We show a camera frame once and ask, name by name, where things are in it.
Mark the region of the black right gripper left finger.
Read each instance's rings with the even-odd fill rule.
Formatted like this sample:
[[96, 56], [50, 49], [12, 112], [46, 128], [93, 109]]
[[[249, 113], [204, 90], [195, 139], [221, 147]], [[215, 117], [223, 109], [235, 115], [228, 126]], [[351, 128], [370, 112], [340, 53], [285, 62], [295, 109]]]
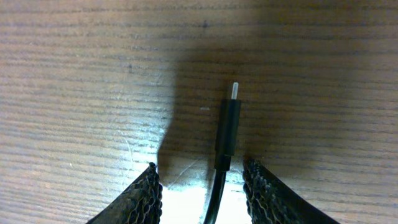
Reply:
[[163, 188], [156, 168], [150, 162], [139, 177], [87, 224], [159, 224]]

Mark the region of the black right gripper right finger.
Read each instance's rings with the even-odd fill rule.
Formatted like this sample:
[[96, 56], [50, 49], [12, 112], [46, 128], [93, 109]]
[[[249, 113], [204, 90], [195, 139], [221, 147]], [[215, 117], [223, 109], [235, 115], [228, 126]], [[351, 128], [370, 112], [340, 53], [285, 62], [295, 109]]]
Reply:
[[244, 161], [243, 179], [253, 224], [338, 224], [296, 194], [259, 161]]

